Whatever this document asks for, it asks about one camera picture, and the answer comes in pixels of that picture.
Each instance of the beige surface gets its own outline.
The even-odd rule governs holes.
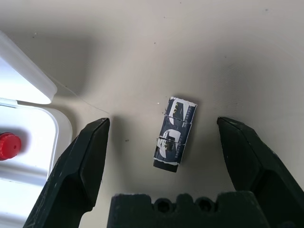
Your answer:
[[[50,106],[69,117],[74,134],[111,118],[97,205],[80,227],[105,227],[119,192],[174,200],[233,190],[219,115],[255,128],[304,187],[303,7],[299,0],[2,1],[0,29],[62,83]],[[152,166],[171,95],[199,103],[176,174]]]

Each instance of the plastic lid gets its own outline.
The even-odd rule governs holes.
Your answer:
[[[0,160],[15,157],[21,149],[21,140],[13,133],[0,135]]]
[[[57,87],[0,31],[0,98],[51,103]]]

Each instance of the red bottle cap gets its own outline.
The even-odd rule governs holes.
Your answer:
[[[12,133],[0,134],[0,160],[15,157],[21,149],[21,140]]]

